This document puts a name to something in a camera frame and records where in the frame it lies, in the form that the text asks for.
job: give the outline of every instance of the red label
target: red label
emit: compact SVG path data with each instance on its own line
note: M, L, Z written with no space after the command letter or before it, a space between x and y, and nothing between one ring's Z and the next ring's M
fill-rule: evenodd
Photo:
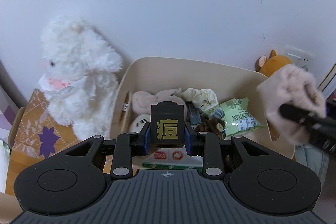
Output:
M167 154L166 154L166 152L156 151L154 153L154 158L159 159L159 160L166 160L167 159Z

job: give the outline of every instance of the green snack bag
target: green snack bag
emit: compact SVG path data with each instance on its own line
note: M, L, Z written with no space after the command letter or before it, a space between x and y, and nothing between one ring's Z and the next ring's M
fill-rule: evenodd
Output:
M247 106L249 104L249 98L245 97L243 99L232 99L237 102L238 105L244 110L247 110Z
M258 128L265 128L249 112L247 112L248 98L231 99L219 106L213 107L202 116L216 117L225 123L223 138L232 135L244 135Z

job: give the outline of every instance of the pink plush toy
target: pink plush toy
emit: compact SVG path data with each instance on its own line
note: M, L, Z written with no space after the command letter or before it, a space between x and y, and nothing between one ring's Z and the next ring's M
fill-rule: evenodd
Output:
M132 96L132 110L138 115L150 114L152 105L157 105L159 102L172 101L184 106L184 118L186 118L187 107L185 102L180 97L175 96L175 94L181 94L181 89L163 90L156 95L152 95L147 91L135 92Z

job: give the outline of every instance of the white cat plush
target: white cat plush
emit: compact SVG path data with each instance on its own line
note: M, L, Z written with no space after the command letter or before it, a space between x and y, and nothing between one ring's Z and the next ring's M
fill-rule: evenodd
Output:
M139 133L146 122L151 121L151 116L149 114L139 115L130 125L128 132Z

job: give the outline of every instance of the round pad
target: round pad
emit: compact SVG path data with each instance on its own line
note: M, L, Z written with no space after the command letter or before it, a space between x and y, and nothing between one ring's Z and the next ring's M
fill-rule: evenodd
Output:
M247 156L228 185L245 206L271 215L311 210L321 190L312 170L280 155Z
M38 179L38 184L44 190L58 192L74 186L76 181L77 176L74 172L56 169L43 173Z
M258 175L260 185L268 190L281 192L288 191L296 185L296 177L285 170L271 169Z
M24 210L46 215L76 212L90 206L106 188L100 169L82 156L55 155L23 170L14 183Z

